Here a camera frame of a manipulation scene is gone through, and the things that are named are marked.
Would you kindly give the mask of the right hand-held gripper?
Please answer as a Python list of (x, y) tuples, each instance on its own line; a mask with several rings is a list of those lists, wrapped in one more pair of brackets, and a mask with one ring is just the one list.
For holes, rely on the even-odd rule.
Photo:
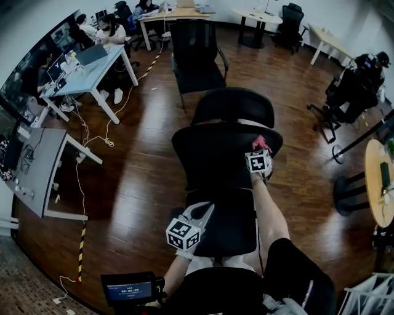
[(250, 173), (257, 173), (264, 181), (269, 181), (273, 172), (273, 161), (268, 150), (246, 153), (244, 157)]

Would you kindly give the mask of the black swivel chair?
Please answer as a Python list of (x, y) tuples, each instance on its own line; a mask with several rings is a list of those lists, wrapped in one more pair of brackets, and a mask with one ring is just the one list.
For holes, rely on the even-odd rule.
[(336, 130), (343, 123), (352, 124), (366, 110), (377, 106), (379, 90), (370, 71), (363, 67), (355, 70), (347, 68), (341, 78), (334, 77), (326, 89), (326, 103), (322, 108), (307, 105), (308, 110), (316, 110), (321, 119), (313, 125), (313, 130), (328, 127), (332, 137), (328, 143), (336, 141)]

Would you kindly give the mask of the grey laptop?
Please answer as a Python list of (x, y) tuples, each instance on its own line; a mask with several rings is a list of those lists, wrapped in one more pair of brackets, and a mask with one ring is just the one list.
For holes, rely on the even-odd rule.
[(78, 53), (76, 59), (82, 66), (87, 66), (107, 55), (105, 48), (101, 44), (97, 44)]

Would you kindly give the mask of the person's right forearm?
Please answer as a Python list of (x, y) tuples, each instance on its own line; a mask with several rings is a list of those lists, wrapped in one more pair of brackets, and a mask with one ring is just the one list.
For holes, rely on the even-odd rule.
[(270, 246), (276, 240), (290, 239), (289, 229), (283, 213), (270, 196), (262, 176), (258, 173), (251, 173), (250, 176), (260, 241), (268, 257)]

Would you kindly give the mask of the black mesh office chair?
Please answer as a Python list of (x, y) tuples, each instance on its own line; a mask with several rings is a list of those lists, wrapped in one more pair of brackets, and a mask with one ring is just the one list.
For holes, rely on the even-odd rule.
[(275, 46), (281, 46), (290, 50), (294, 55), (299, 51), (303, 41), (303, 35), (308, 30), (304, 26), (304, 30), (299, 33), (301, 22), (304, 18), (302, 8), (294, 3), (282, 6), (282, 23), (278, 25), (276, 34), (273, 37)]

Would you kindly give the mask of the round white table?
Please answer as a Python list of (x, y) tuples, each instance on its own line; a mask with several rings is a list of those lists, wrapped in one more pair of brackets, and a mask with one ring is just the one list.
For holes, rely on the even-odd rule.
[[(266, 12), (256, 12), (254, 10), (239, 9), (239, 8), (234, 8), (231, 11), (241, 17), (238, 43), (253, 49), (261, 49), (264, 47), (262, 38), (267, 23), (273, 25), (280, 25), (283, 22), (283, 19), (281, 17)], [(257, 22), (256, 27), (254, 29), (254, 35), (252, 37), (244, 36), (244, 32), (246, 30), (247, 18), (251, 18)]]

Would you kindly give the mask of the black pole with round base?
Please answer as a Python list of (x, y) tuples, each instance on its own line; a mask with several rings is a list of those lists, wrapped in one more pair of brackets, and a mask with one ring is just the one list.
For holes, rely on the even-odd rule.
[(369, 136), (372, 134), (376, 133), (379, 129), (381, 129), (383, 126), (387, 124), (391, 118), (394, 117), (394, 109), (392, 109), (387, 115), (385, 115), (378, 123), (376, 123), (374, 126), (372, 126), (368, 131), (366, 131), (364, 134), (359, 136), (356, 140), (351, 142), (349, 145), (347, 145), (345, 148), (342, 148), (340, 145), (334, 145), (332, 147), (332, 158), (333, 160), (336, 161), (338, 164), (343, 164), (344, 159), (345, 159), (345, 153), (358, 144), (360, 144), (362, 141), (367, 139)]

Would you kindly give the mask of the light blue desk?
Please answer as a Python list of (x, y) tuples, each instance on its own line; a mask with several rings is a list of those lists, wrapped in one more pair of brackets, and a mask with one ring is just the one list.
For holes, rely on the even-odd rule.
[(97, 103), (102, 107), (104, 112), (106, 112), (108, 117), (115, 124), (119, 124), (120, 120), (112, 111), (108, 103), (100, 95), (97, 89), (99, 82), (104, 78), (107, 71), (111, 68), (112, 64), (119, 57), (122, 57), (124, 65), (126, 66), (126, 70), (130, 76), (133, 85), (138, 86), (138, 80), (127, 57), (124, 46), (119, 45), (110, 47), (109, 52), (105, 57), (92, 62), (90, 65), (83, 66), (81, 71), (72, 71), (68, 76), (65, 77), (65, 86), (59, 88), (59, 90), (55, 91), (55, 84), (52, 84), (41, 93), (40, 97), (47, 103), (48, 107), (52, 108), (64, 121), (68, 122), (70, 119), (54, 105), (53, 101), (50, 98), (62, 95), (69, 96), (69, 94), (81, 94), (89, 92), (96, 99)]

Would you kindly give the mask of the pink cloth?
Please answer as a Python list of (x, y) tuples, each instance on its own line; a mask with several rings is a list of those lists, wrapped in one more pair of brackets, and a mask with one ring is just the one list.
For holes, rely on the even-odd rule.
[(267, 150), (269, 154), (272, 154), (271, 148), (267, 145), (266, 139), (259, 135), (252, 141), (252, 150), (253, 151), (262, 151)]

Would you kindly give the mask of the black visitor chair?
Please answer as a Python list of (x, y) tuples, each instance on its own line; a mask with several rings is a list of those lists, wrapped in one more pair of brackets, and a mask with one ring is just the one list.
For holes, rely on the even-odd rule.
[(217, 45), (215, 23), (184, 20), (169, 29), (173, 46), (171, 68), (182, 108), (185, 108), (185, 94), (226, 87), (229, 64)]

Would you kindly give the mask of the long wooden desk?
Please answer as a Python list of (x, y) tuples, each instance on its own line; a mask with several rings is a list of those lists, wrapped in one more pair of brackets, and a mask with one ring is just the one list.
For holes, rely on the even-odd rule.
[(195, 8), (179, 8), (175, 7), (171, 12), (160, 12), (152, 16), (143, 17), (139, 20), (145, 46), (147, 51), (151, 50), (151, 45), (148, 38), (148, 33), (145, 24), (148, 22), (163, 21), (169, 23), (176, 20), (209, 20), (211, 14), (197, 12)]

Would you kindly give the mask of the person's black shirt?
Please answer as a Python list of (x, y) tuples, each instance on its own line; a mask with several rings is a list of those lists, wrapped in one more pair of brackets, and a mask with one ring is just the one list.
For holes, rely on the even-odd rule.
[(165, 302), (164, 315), (335, 315), (334, 285), (289, 239), (268, 251), (263, 276), (213, 267), (187, 276)]

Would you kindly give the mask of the curved grey desk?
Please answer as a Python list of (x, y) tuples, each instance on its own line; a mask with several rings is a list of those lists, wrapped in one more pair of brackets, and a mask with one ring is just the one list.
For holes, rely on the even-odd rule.
[[(88, 216), (84, 214), (73, 214), (67, 212), (53, 211), (48, 208), (50, 192), (54, 184), (56, 170), (66, 145), (71, 145), (87, 158), (98, 164), (103, 161), (82, 146), (67, 131), (63, 129), (34, 128), (30, 132), (29, 139), (23, 138), (23, 149), (33, 150), (33, 160), (28, 163), (27, 171), (21, 169), (25, 151), (21, 152), (17, 168), (12, 172), (12, 179), (6, 181), (6, 185), (13, 191), (16, 197), (22, 201), (38, 217), (54, 217), (69, 220), (86, 221)], [(32, 189), (34, 197), (22, 196), (16, 192), (15, 186), (19, 185)]]

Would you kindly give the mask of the black desktop monitor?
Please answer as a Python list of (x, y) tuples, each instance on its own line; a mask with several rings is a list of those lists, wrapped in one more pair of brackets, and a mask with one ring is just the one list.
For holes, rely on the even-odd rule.
[(17, 122), (9, 138), (6, 152), (3, 158), (3, 166), (8, 168), (9, 170), (16, 170), (18, 160), (22, 152), (23, 142), (21, 142), (18, 138), (19, 127), (20, 123)]

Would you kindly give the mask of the person's light grey trousers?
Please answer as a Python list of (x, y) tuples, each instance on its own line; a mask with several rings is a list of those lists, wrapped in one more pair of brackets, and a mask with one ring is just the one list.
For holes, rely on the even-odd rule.
[[(244, 255), (237, 255), (232, 257), (223, 257), (222, 258), (222, 266), (228, 268), (241, 268), (248, 269), (251, 271), (255, 271), (253, 267), (249, 266), (244, 261)], [(186, 275), (189, 275), (197, 270), (213, 268), (214, 261), (208, 257), (198, 257), (194, 256), (190, 264), (188, 265)]]

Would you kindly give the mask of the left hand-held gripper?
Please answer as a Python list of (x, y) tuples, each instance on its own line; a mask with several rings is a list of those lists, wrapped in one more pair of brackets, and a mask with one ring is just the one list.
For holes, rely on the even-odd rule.
[(190, 250), (196, 246), (214, 209), (215, 204), (207, 201), (188, 206), (183, 215), (173, 218), (167, 227), (167, 243), (179, 250)]

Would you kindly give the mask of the chest-mounted display device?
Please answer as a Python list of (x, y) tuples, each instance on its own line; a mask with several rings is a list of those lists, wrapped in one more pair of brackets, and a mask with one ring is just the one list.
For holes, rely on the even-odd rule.
[(105, 298), (110, 307), (141, 305), (166, 297), (165, 279), (152, 271), (101, 275)]

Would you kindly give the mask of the narrow wooden desk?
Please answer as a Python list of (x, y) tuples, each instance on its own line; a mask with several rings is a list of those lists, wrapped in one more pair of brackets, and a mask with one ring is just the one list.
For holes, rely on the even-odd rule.
[(315, 64), (324, 46), (328, 46), (330, 48), (328, 59), (331, 59), (333, 55), (342, 56), (349, 60), (353, 58), (351, 53), (342, 44), (341, 40), (335, 37), (330, 31), (312, 24), (309, 24), (309, 31), (311, 31), (320, 41), (316, 52), (310, 61), (311, 65)]

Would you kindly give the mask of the person's left hand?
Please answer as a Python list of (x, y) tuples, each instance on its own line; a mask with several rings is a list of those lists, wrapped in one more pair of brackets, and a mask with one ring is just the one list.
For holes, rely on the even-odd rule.
[(177, 256), (186, 258), (187, 260), (192, 260), (192, 259), (194, 258), (194, 252), (195, 252), (196, 248), (197, 248), (197, 245), (195, 245), (195, 246), (193, 246), (193, 247), (190, 247), (190, 248), (187, 249), (187, 250), (180, 250), (180, 249), (177, 249), (177, 251), (176, 251), (175, 254), (176, 254)]

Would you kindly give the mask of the person's left forearm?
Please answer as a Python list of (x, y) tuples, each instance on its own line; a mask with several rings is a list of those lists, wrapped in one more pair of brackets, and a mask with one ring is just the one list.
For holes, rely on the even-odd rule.
[(176, 256), (174, 261), (171, 263), (169, 269), (164, 275), (165, 285), (163, 290), (167, 297), (163, 299), (163, 302), (167, 302), (171, 295), (179, 288), (184, 280), (190, 262), (191, 260)]

